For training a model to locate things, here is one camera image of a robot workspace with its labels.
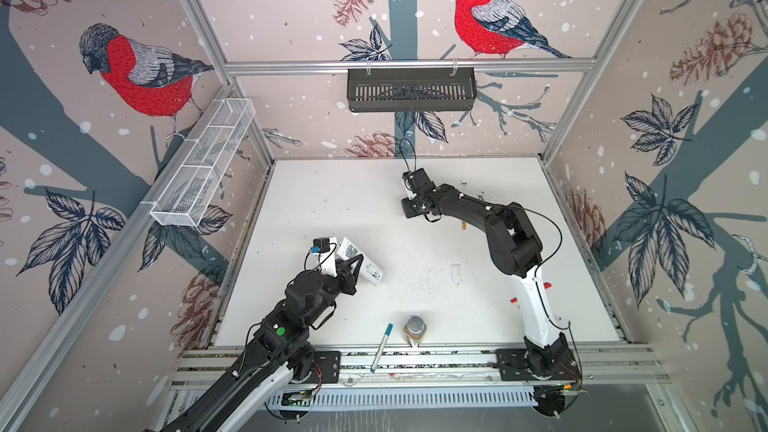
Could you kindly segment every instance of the bird leg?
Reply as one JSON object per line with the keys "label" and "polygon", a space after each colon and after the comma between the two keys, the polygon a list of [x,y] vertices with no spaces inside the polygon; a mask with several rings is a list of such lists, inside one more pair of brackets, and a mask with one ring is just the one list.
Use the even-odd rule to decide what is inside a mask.
{"label": "bird leg", "polygon": [[165,137],[165,148],[168,148],[168,142],[170,142],[170,139],[173,137],[181,137],[181,140],[186,139],[182,134],[176,131],[176,114],[173,116],[174,119],[174,130],[170,133],[170,135],[166,135]]}

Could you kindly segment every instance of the white tabletop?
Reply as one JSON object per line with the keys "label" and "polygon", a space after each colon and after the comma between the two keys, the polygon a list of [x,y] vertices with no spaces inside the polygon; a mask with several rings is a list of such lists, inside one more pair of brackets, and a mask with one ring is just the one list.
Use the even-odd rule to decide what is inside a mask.
{"label": "white tabletop", "polygon": [[[491,203],[516,201],[554,220],[563,245],[540,272],[552,283],[552,312],[572,322],[576,341],[618,340],[534,158],[419,158],[418,167],[436,185]],[[400,206],[405,170],[402,160],[278,161],[216,345],[242,346],[248,327],[285,297],[312,239],[328,236],[347,236],[381,267],[383,280],[375,287],[361,278],[356,295],[341,295],[336,314],[310,332],[313,344],[378,344],[388,323],[394,324],[389,343],[404,344],[400,331],[412,314],[427,325],[424,344],[522,342],[511,279],[491,262],[485,233],[471,225],[463,230],[454,217],[435,224],[406,219]],[[547,257],[558,233],[545,219],[529,216]],[[461,266],[459,285],[451,264]]]}

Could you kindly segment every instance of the bird wing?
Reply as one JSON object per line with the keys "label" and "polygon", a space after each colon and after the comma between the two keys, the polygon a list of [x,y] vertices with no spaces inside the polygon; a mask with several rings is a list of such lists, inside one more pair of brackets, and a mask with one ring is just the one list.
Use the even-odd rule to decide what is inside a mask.
{"label": "bird wing", "polygon": [[483,28],[501,34],[514,28],[525,18],[525,10],[512,0],[491,0],[472,7],[471,12]]}
{"label": "bird wing", "polygon": [[174,54],[165,47],[145,45],[128,39],[134,50],[136,65],[128,74],[128,80],[141,87],[159,88],[172,83]]}

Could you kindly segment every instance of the white dot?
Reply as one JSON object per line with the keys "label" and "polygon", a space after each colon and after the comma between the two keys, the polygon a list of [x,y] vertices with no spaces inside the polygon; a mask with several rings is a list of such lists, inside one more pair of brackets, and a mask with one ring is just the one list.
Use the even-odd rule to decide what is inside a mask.
{"label": "white dot", "polygon": [[113,331],[109,333],[109,340],[113,342],[119,341],[125,335],[125,326],[118,325]]}

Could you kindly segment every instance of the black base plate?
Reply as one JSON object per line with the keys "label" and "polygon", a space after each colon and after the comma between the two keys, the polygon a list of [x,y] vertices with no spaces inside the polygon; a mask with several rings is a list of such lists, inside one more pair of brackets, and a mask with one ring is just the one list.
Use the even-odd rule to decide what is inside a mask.
{"label": "black base plate", "polygon": [[[520,380],[542,380],[542,378],[533,375],[528,371],[528,361],[525,360],[527,350],[519,349],[498,349],[496,350],[496,361],[498,370],[502,376],[502,382],[515,382]],[[568,351],[568,362],[573,360],[573,352]],[[578,367],[571,368],[578,377],[580,372]],[[564,382],[575,382],[568,372],[563,368],[558,368],[549,380],[563,380]]]}

